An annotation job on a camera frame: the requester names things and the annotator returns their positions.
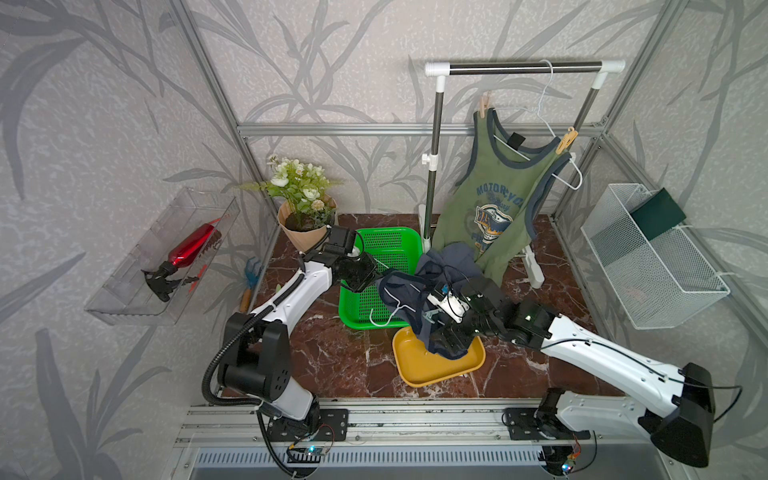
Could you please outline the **navy blue tank top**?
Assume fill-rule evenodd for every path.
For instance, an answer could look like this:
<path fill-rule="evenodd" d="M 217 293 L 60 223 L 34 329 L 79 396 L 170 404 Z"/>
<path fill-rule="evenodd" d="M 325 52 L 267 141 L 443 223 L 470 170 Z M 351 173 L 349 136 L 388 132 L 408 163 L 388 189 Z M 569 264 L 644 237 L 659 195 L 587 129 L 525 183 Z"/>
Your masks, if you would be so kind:
<path fill-rule="evenodd" d="M 430 250 L 423 254 L 413 274 L 387 270 L 378 281 L 378 292 L 391 313 L 406 321 L 424 344 L 423 313 L 434 309 L 428 303 L 427 296 L 433 290 L 447 285 L 466 302 L 462 289 L 469 285 L 470 280 L 481 276 L 482 271 L 474 262 L 470 247 L 464 243 L 453 243 L 441 250 Z"/>

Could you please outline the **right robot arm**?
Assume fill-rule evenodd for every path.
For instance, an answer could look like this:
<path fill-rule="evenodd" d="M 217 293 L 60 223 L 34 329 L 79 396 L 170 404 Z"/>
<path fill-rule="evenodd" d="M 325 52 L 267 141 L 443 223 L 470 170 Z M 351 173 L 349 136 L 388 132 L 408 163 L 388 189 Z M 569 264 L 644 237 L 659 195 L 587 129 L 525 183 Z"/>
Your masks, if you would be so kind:
<path fill-rule="evenodd" d="M 512 300 L 485 277 L 429 287 L 420 308 L 426 344 L 437 354 L 454 359 L 475 339 L 494 337 L 569 363 L 623 392 L 609 398 L 549 389 L 532 421 L 545 437 L 595 432 L 643 438 L 673 460 L 708 467 L 719 388 L 704 367 L 639 355 L 532 299 Z"/>

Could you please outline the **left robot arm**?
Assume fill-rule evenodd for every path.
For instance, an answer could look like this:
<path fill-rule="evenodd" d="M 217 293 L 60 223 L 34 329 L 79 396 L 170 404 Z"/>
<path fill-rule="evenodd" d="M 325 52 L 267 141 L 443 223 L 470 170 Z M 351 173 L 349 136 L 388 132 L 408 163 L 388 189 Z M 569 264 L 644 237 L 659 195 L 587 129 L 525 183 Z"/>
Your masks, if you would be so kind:
<path fill-rule="evenodd" d="M 203 374 L 205 401 L 216 406 L 253 405 L 314 430 L 319 402 L 292 376 L 291 333 L 333 285 L 360 293 L 379 277 L 377 262 L 364 250 L 357 231 L 328 227 L 299 255 L 296 272 L 277 293 L 254 310 L 228 319 L 222 346 Z"/>

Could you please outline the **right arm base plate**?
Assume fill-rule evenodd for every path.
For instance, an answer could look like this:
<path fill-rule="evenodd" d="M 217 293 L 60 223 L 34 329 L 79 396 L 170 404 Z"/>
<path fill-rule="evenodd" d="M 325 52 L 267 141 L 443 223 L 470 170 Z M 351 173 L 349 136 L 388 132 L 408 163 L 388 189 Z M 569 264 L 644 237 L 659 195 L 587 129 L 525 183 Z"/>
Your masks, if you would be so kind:
<path fill-rule="evenodd" d="M 554 413 L 538 408 L 512 407 L 502 412 L 502 423 L 511 440 L 588 440 L 588 430 L 575 431 L 566 427 Z"/>

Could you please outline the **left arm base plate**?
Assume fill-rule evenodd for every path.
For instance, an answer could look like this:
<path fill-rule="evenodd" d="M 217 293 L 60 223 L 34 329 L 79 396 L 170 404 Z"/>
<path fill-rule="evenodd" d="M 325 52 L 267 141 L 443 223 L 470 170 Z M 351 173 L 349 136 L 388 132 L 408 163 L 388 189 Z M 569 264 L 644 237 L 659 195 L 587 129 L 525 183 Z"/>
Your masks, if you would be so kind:
<path fill-rule="evenodd" d="M 270 419 L 267 437 L 270 441 L 289 442 L 305 437 L 321 441 L 345 441 L 349 422 L 348 409 L 320 408 L 311 410 L 305 420 L 286 417 Z"/>

